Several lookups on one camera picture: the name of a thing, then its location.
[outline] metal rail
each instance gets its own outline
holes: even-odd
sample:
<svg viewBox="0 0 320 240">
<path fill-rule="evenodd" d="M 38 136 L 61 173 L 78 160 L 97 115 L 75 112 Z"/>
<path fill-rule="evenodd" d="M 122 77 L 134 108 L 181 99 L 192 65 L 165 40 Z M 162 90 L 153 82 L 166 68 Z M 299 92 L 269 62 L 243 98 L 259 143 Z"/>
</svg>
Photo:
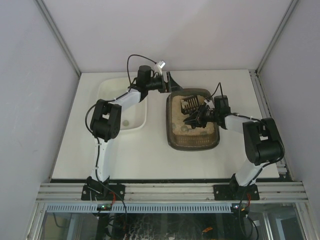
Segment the metal rail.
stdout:
<svg viewBox="0 0 320 240">
<path fill-rule="evenodd" d="M 222 183 L 131 183 L 124 184 L 124 201 L 130 203 L 237 203 L 216 201 L 213 185 Z M 43 183 L 37 203 L 84 203 L 81 200 L 83 183 Z M 260 200 L 253 203 L 306 203 L 301 182 L 258 182 Z"/>
</svg>

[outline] white basin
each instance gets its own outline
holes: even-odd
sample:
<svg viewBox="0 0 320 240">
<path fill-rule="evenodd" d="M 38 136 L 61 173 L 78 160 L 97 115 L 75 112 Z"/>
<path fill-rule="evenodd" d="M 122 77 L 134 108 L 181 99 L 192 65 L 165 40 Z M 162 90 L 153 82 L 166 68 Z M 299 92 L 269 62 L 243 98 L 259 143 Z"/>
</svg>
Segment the white basin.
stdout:
<svg viewBox="0 0 320 240">
<path fill-rule="evenodd" d="M 99 86 L 97 100 L 112 100 L 124 94 L 129 86 L 127 77 L 107 79 Z M 134 131 L 142 128 L 147 120 L 147 98 L 123 111 L 120 131 Z"/>
</svg>

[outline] aluminum frame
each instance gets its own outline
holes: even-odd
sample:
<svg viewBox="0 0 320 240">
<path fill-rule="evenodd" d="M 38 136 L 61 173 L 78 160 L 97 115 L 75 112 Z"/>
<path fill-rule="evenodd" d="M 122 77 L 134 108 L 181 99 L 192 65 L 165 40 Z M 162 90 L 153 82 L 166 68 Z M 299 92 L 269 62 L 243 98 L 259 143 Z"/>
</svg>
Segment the aluminum frame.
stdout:
<svg viewBox="0 0 320 240">
<path fill-rule="evenodd" d="M 124 183 L 127 204 L 149 203 L 238 203 L 238 200 L 216 201 L 214 185 L 223 183 Z M 260 200 L 253 203 L 307 203 L 302 182 L 257 182 Z M 36 203 L 81 204 L 83 183 L 43 183 Z M 94 203 L 111 203 L 95 201 Z"/>
<path fill-rule="evenodd" d="M 43 0 L 34 0 L 35 5 L 38 7 L 41 15 L 43 16 L 44 21 L 47 23 L 50 31 L 52 32 L 54 38 L 56 39 L 57 43 L 59 44 L 61 50 L 65 54 L 67 60 L 70 62 L 74 72 L 77 74 L 77 76 L 80 78 L 81 71 L 77 65 L 77 62 L 72 55 L 71 51 L 69 50 L 66 41 L 62 37 L 54 19 L 52 18 L 45 2 Z"/>
<path fill-rule="evenodd" d="M 126 185 L 124 201 L 127 206 L 144 208 L 135 212 L 159 213 L 161 209 L 152 207 L 161 206 L 162 211 L 168 212 L 168 206 L 178 206 L 174 212 L 188 212 L 186 206 L 200 206 L 203 212 L 208 207 L 223 206 L 228 212 L 227 205 L 239 201 L 215 201 L 213 185 L 222 183 L 130 183 Z M 258 191 L 261 199 L 251 201 L 253 204 L 291 203 L 294 204 L 296 215 L 306 240 L 319 239 L 319 232 L 315 224 L 308 198 L 301 182 L 258 182 Z M 35 211 L 31 219 L 28 240 L 37 240 L 42 231 L 42 222 L 45 212 L 96 212 L 99 204 L 111 203 L 111 201 L 81 201 L 83 183 L 43 183 L 40 186 L 36 198 Z M 122 212 L 122 203 L 115 203 L 117 209 L 112 212 Z M 272 234 L 266 226 L 266 234 Z"/>
<path fill-rule="evenodd" d="M 288 20 L 296 9 L 300 0 L 292 0 L 286 13 L 284 14 L 277 30 L 275 31 L 268 48 L 261 58 L 256 70 L 250 70 L 250 77 L 259 103 L 262 117 L 270 117 L 271 110 L 268 106 L 268 100 L 264 94 L 262 83 L 259 79 L 261 72 L 268 56 L 273 50 L 275 44 L 280 38 L 285 29 Z M 49 29 L 56 38 L 59 46 L 69 60 L 75 73 L 80 77 L 81 70 L 79 69 L 76 60 L 69 50 L 63 36 L 61 35 L 57 25 L 55 24 L 50 12 L 44 3 L 44 0 L 34 0 Z M 277 164 L 278 172 L 285 178 L 287 176 L 287 168 L 292 173 L 290 166 L 285 160 Z M 219 203 L 236 203 L 237 201 L 215 201 L 213 193 L 213 184 L 222 183 L 186 183 L 186 184 L 125 184 L 126 204 L 169 204 L 169 203 L 192 203 L 192 204 L 219 204 Z M 310 204 L 301 182 L 258 182 L 258 190 L 261 199 L 259 201 L 252 201 L 253 203 L 294 203 L 301 223 L 301 228 L 304 231 L 305 239 L 314 240 L 319 239 L 318 228 L 315 225 L 312 212 L 310 211 Z M 30 220 L 30 224 L 26 233 L 28 240 L 37 240 L 42 227 L 42 221 L 45 212 L 50 203 L 62 203 L 81 205 L 83 183 L 43 183 L 40 187 L 34 210 Z"/>
</svg>

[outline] black cable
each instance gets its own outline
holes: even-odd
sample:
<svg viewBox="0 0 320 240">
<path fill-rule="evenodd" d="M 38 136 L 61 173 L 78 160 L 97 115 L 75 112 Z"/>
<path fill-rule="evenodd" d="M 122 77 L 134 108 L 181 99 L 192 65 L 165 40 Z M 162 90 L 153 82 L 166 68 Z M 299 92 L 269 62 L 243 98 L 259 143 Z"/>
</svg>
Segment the black cable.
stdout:
<svg viewBox="0 0 320 240">
<path fill-rule="evenodd" d="M 247 236 L 246 236 L 246 234 L 245 234 L 245 232 L 244 232 L 244 230 L 242 228 L 242 225 L 241 225 L 240 213 L 241 213 L 241 210 L 242 210 L 241 204 L 242 204 L 242 201 L 244 200 L 245 194 L 247 193 L 249 186 L 250 185 L 248 184 L 243 190 L 243 194 L 242 194 L 242 197 L 241 197 L 241 200 L 240 200 L 240 203 L 239 203 L 239 210 L 238 210 L 238 220 L 239 220 L 240 229 L 241 229 L 241 232 L 242 232 L 243 236 L 245 236 L 245 237 L 247 237 Z"/>
<path fill-rule="evenodd" d="M 153 61 L 152 59 L 146 57 L 146 56 L 142 56 L 142 55 L 139 55 L 139 54 L 131 54 L 128 59 L 126 60 L 126 72 L 128 74 L 128 79 L 129 79 L 129 83 L 130 83 L 130 87 L 134 84 L 135 80 L 133 80 L 133 82 L 131 82 L 131 79 L 130 79 L 130 74 L 129 74 L 129 60 L 131 57 L 133 56 L 137 56 L 137 57 L 141 57 L 141 58 L 144 58 L 144 59 L 147 59 L 151 62 L 153 62 L 154 64 L 156 64 L 157 62 L 156 61 Z"/>
<path fill-rule="evenodd" d="M 256 231 L 256 239 L 255 240 L 259 240 L 259 231 L 258 231 L 257 225 L 255 224 L 255 222 L 249 216 L 247 216 L 246 218 L 251 222 L 251 224 L 255 228 L 255 231 Z"/>
<path fill-rule="evenodd" d="M 123 97 L 123 96 L 126 95 L 126 94 L 128 94 L 128 92 L 124 93 L 123 95 L 117 97 L 117 98 L 114 99 L 114 100 L 110 100 L 110 101 L 106 101 L 106 102 L 114 102 L 114 101 L 116 101 L 117 99 Z M 89 108 L 89 110 L 86 112 L 85 118 L 84 118 L 84 122 L 85 122 L 86 129 L 87 129 L 91 134 L 93 134 L 93 132 L 90 130 L 90 128 L 89 128 L 89 126 L 88 126 L 88 115 L 89 115 L 90 111 L 91 111 L 97 104 L 99 104 L 99 102 L 95 103 L 93 106 L 91 106 L 91 107 Z M 95 161 L 95 167 L 96 167 L 96 169 L 95 169 L 95 177 L 96 177 L 97 181 L 98 181 L 105 189 L 107 189 L 107 190 L 110 191 L 110 192 L 113 192 L 113 193 L 120 199 L 120 201 L 122 202 L 123 207 L 124 207 L 124 211 L 125 211 L 125 223 L 124 223 L 124 226 L 126 226 L 126 224 L 127 224 L 127 219 L 128 219 L 128 213 L 127 213 L 127 206 L 126 206 L 124 200 L 122 199 L 122 197 L 121 197 L 119 194 L 117 194 L 116 192 L 112 191 L 110 188 L 108 188 L 107 186 L 105 186 L 105 185 L 103 184 L 103 182 L 102 182 L 102 181 L 99 179 L 99 177 L 98 177 L 98 169 L 97 169 L 97 168 L 98 168 L 98 160 L 99 160 L 99 156 L 100 156 L 100 141 L 99 141 L 99 138 L 98 138 L 98 137 L 96 137 L 96 140 L 97 140 L 97 147 L 98 147 L 98 149 L 97 149 L 97 157 L 96 157 L 96 161 Z"/>
<path fill-rule="evenodd" d="M 219 86 L 221 86 L 221 82 L 219 82 L 218 85 L 216 86 L 216 89 L 214 90 L 214 93 L 212 93 L 210 97 L 206 98 L 207 100 L 210 100 L 210 98 L 212 98 L 216 94 L 216 92 L 218 91 Z"/>
<path fill-rule="evenodd" d="M 221 96 L 222 96 L 222 100 L 223 100 L 224 105 L 226 106 L 227 104 L 226 104 L 226 101 L 225 101 L 225 98 L 224 98 L 224 93 L 223 93 L 223 90 L 222 90 L 221 82 L 218 83 L 218 85 L 217 85 L 214 93 L 213 93 L 211 96 L 213 96 L 213 95 L 216 93 L 218 87 L 220 87 L 220 93 L 221 93 Z M 235 112 L 234 112 L 234 113 L 231 113 L 231 115 L 237 116 L 237 117 L 240 117 L 240 118 L 245 118 L 245 119 L 257 121 L 257 122 L 259 122 L 260 124 L 262 124 L 266 129 L 269 129 L 268 126 L 267 126 L 263 121 L 261 121 L 260 119 L 253 118 L 253 117 L 249 117 L 249 116 L 240 115 L 240 114 L 235 113 Z M 269 166 L 269 165 L 271 165 L 271 164 L 278 163 L 278 162 L 280 162 L 280 161 L 284 158 L 284 156 L 285 156 L 285 146 L 284 146 L 284 144 L 283 144 L 282 141 L 280 141 L 279 143 L 280 143 L 280 148 L 281 148 L 281 155 L 278 157 L 278 159 L 272 160 L 272 161 L 270 161 L 269 163 L 265 164 L 265 165 L 262 167 L 262 169 L 265 168 L 265 167 L 267 167 L 267 166 Z M 261 173 L 262 169 L 257 173 L 257 175 L 252 179 L 252 181 L 255 180 L 255 179 L 258 177 L 258 175 Z"/>
<path fill-rule="evenodd" d="M 95 169 L 95 177 L 96 177 L 96 180 L 97 180 L 105 189 L 107 189 L 107 190 L 110 191 L 110 192 L 113 192 L 113 193 L 120 199 L 120 201 L 122 202 L 123 207 L 124 207 L 124 212 L 125 212 L 125 222 L 124 222 L 124 226 L 126 226 L 127 220 L 128 220 L 128 213 L 127 213 L 127 206 L 126 206 L 124 200 L 122 199 L 122 197 L 121 197 L 119 194 L 117 194 L 116 192 L 112 191 L 109 187 L 107 187 L 106 185 L 104 185 L 103 182 L 102 182 L 102 181 L 99 179 L 99 177 L 98 177 L 98 169 L 97 169 L 97 167 L 98 167 L 98 160 L 99 160 L 99 155 L 100 155 L 100 141 L 99 141 L 98 138 L 96 138 L 96 139 L 97 139 L 97 141 L 98 141 L 98 152 L 97 152 L 97 157 L 96 157 L 96 162 L 95 162 L 95 167 L 96 167 L 96 169 Z"/>
<path fill-rule="evenodd" d="M 56 214 L 53 212 L 52 215 L 53 215 L 53 218 L 54 218 L 54 223 L 55 223 L 55 225 L 56 225 L 58 228 L 61 228 L 61 229 L 67 229 L 67 228 L 69 228 L 70 222 L 71 222 L 71 218 L 72 218 L 72 213 L 70 214 L 69 224 L 68 224 L 67 226 L 60 226 L 60 225 L 58 224 L 58 222 L 57 222 Z"/>
</svg>

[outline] metal rod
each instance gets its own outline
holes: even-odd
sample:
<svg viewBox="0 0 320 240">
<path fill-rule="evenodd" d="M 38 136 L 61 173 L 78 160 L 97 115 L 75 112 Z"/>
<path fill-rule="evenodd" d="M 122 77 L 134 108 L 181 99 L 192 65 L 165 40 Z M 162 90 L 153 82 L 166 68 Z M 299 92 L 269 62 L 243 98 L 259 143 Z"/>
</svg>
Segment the metal rod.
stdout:
<svg viewBox="0 0 320 240">
<path fill-rule="evenodd" d="M 265 65 L 272 49 L 274 48 L 274 46 L 276 45 L 277 41 L 279 40 L 281 33 L 284 31 L 288 20 L 290 19 L 292 13 L 294 12 L 294 10 L 296 9 L 296 6 L 298 5 L 300 0 L 291 0 L 291 3 L 289 5 L 289 7 L 287 8 L 278 28 L 276 29 L 271 42 L 269 43 L 269 46 L 267 47 L 266 51 L 263 54 L 262 59 L 259 62 L 259 65 L 257 67 L 256 72 L 259 74 L 263 68 L 263 66 Z"/>
<path fill-rule="evenodd" d="M 57 40 L 58 44 L 60 45 L 63 53 L 65 54 L 67 60 L 70 62 L 70 64 L 73 67 L 73 70 L 75 71 L 75 73 L 77 74 L 78 77 L 81 76 L 81 71 L 77 65 L 77 62 L 75 60 L 75 58 L 73 57 L 73 55 L 71 54 L 65 40 L 63 39 L 57 25 L 55 24 L 52 16 L 50 15 L 50 12 L 46 6 L 46 4 L 44 3 L 43 0 L 34 0 L 36 6 L 38 7 L 39 11 L 41 12 L 41 15 L 43 16 L 44 20 L 46 21 L 48 27 L 50 28 L 53 36 L 55 37 L 55 39 Z"/>
</svg>

